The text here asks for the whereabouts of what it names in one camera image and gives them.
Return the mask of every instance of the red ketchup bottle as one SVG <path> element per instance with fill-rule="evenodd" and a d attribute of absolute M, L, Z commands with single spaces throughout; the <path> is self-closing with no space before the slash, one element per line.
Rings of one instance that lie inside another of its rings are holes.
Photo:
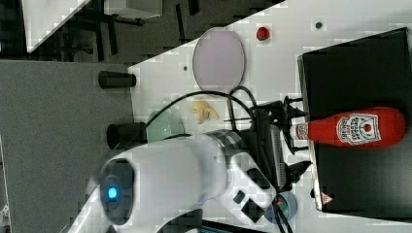
<path fill-rule="evenodd" d="M 401 111 L 376 107 L 293 125 L 296 140 L 312 140 L 337 147 L 382 148 L 400 142 L 406 131 Z"/>

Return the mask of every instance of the wire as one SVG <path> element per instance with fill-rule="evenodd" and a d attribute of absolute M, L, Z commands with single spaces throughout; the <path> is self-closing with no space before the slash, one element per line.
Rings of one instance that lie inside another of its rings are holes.
<path fill-rule="evenodd" d="M 193 92 L 193 93 L 186 94 L 186 95 L 181 96 L 181 97 L 177 98 L 176 100 L 172 101 L 170 104 L 166 105 L 163 109 L 158 111 L 151 119 L 149 119 L 149 121 L 147 123 L 147 126 L 149 126 L 158 116 L 160 116 L 164 111 L 166 111 L 167 109 L 172 107 L 174 104 L 176 104 L 179 101 L 182 101 L 182 100 L 184 100 L 188 97 L 191 97 L 191 96 L 194 96 L 194 95 L 200 95 L 200 94 L 218 95 L 218 96 L 221 96 L 221 97 L 228 98 L 229 100 L 233 100 L 234 102 L 236 102 L 240 106 L 242 106 L 242 108 L 244 108 L 246 110 L 246 112 L 248 112 L 249 116 L 251 116 L 250 109 L 242 101 L 240 101 L 238 98 L 233 97 L 233 96 L 231 96 L 229 94 L 226 94 L 226 93 L 218 92 L 218 91 L 201 90 L 201 91 L 196 91 L 196 92 Z"/>
<path fill-rule="evenodd" d="M 238 86 L 234 87 L 232 90 L 230 90 L 229 95 L 232 95 L 232 96 L 233 96 L 234 92 L 236 92 L 236 91 L 238 91 L 238 90 L 243 90 L 243 91 L 245 91 L 245 92 L 249 95 L 249 98 L 251 99 L 254 108 L 257 107 L 257 101 L 256 101 L 254 95 L 253 95 L 252 92 L 251 92 L 248 88 L 246 88 L 245 86 L 238 85 Z M 234 119 L 233 106 L 232 106 L 232 103 L 231 103 L 230 100 L 228 100 L 227 105 L 228 105 L 227 107 L 228 107 L 228 110 L 229 110 L 230 119 Z M 236 123 L 235 123 L 235 121 L 232 120 L 232 121 L 230 122 L 230 124 L 231 124 L 232 130 L 233 130 L 234 132 L 237 132 L 238 130 L 237 130 L 237 128 L 236 128 Z"/>
<path fill-rule="evenodd" d="M 174 139 L 174 138 L 179 138 L 179 137 L 190 137 L 190 136 L 191 136 L 190 134 L 175 134 L 175 135 L 169 136 L 169 137 L 167 137 L 163 140 Z"/>
<path fill-rule="evenodd" d="M 257 100 L 255 99 L 254 94 L 253 94 L 248 88 L 246 88 L 246 87 L 243 86 L 243 85 L 238 85 L 238 86 L 234 87 L 234 88 L 230 91 L 229 95 L 233 95 L 234 92 L 236 92 L 236 91 L 238 91 L 238 90 L 243 90 L 243 91 L 245 91 L 245 92 L 249 95 L 249 98 L 252 100 L 252 104 L 254 105 L 254 108 L 258 106 Z"/>
<path fill-rule="evenodd" d="M 286 224 L 286 226 L 287 226 L 287 228 L 288 228 L 288 232 L 289 232 L 289 233 L 292 233 L 293 231 L 292 231 L 291 226 L 289 225 L 288 220 L 286 219 L 286 217 L 285 217 L 285 215 L 283 214 L 281 208 L 280 208 L 280 207 L 278 206 L 278 204 L 277 204 L 277 200 L 278 200 L 279 197 L 280 197 L 280 195 L 277 194 L 277 195 L 276 195 L 276 198 L 273 199 L 273 201 L 272 201 L 272 207 L 273 207 L 273 211 L 274 211 L 274 213 L 275 213 L 276 223 L 278 224 L 279 230 L 280 230 L 282 233 L 286 233 L 286 232 L 285 232 L 285 229 L 283 228 L 283 226 L 282 226 L 282 224 L 281 224 L 281 221 L 280 221 L 280 219 L 279 219 L 279 218 L 281 218 L 282 221 L 283 221 L 283 223 Z"/>

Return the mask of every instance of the white table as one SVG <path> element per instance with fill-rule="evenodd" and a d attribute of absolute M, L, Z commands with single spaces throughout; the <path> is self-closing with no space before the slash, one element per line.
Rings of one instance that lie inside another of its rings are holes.
<path fill-rule="evenodd" d="M 324 24 L 320 30 L 315 28 L 318 21 Z M 256 39 L 260 26 L 270 28 L 270 41 L 262 43 Z M 235 22 L 227 29 L 238 33 L 244 46 L 247 69 L 243 85 L 254 93 L 259 102 L 267 102 L 283 99 L 286 94 L 299 95 L 301 91 L 296 59 L 301 54 L 403 26 L 412 26 L 410 0 L 287 0 Z M 136 120 L 146 121 L 156 106 L 165 105 L 178 96 L 198 90 L 191 70 L 195 44 L 196 41 L 190 42 L 129 68 L 129 72 L 138 78 L 137 87 L 132 88 Z M 187 71 L 184 71 L 184 66 L 188 66 Z M 241 99 L 247 100 L 245 95 L 241 96 Z M 188 133 L 229 128 L 229 125 L 222 121 L 228 118 L 225 100 L 213 97 L 208 97 L 208 100 L 221 115 L 220 120 L 212 119 L 197 125 L 193 115 L 189 114 L 190 101 L 183 101 L 172 109 L 172 113 L 182 119 Z M 285 147 L 284 145 L 288 163 L 309 159 L 308 152 L 300 151 L 296 156 L 292 156 Z M 298 213 L 291 221 L 294 232 L 412 231 L 412 225 L 407 223 L 318 212 L 309 195 L 313 185 L 310 171 L 293 186 L 298 202 Z M 204 216 L 209 220 L 265 232 L 279 232 L 277 226 L 271 225 L 264 218 L 254 226 L 242 225 L 213 201 L 205 204 Z"/>
<path fill-rule="evenodd" d="M 90 0 L 21 0 L 27 51 L 32 52 Z"/>

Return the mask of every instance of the circular plate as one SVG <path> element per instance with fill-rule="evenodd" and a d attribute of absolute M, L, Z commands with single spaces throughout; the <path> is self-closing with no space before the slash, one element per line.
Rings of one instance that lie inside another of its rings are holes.
<path fill-rule="evenodd" d="M 199 39 L 193 54 L 193 74 L 202 90 L 229 93 L 242 82 L 245 53 L 238 36 L 216 27 Z"/>

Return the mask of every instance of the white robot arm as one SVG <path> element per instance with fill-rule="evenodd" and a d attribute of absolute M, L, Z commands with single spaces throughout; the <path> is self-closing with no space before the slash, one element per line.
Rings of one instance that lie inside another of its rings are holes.
<path fill-rule="evenodd" d="M 247 91 L 253 99 L 251 109 L 232 97 L 238 89 Z M 168 139 L 114 156 L 103 165 L 98 187 L 89 192 L 91 195 L 67 232 L 192 232 L 201 226 L 201 208 L 210 199 L 219 201 L 243 223 L 258 224 L 276 200 L 277 191 L 290 190 L 310 166 L 304 161 L 288 167 L 283 161 L 281 131 L 292 153 L 305 150 L 293 145 L 289 132 L 292 118 L 305 116 L 290 105 L 301 99 L 286 97 L 283 103 L 258 106 L 252 93 L 238 86 L 230 95 L 194 92 L 164 109 L 196 94 L 215 94 L 237 102 L 251 116 L 251 130 L 239 132 L 232 124 L 233 131 Z M 228 104 L 230 118 L 235 120 L 231 102 Z M 274 207 L 287 222 L 279 207 Z"/>
<path fill-rule="evenodd" d="M 219 131 L 113 157 L 68 232 L 105 233 L 110 226 L 124 233 L 187 232 L 201 224 L 201 207 L 210 199 L 246 224 L 257 222 L 276 190 L 249 154 L 237 148 L 240 140 L 231 131 Z"/>

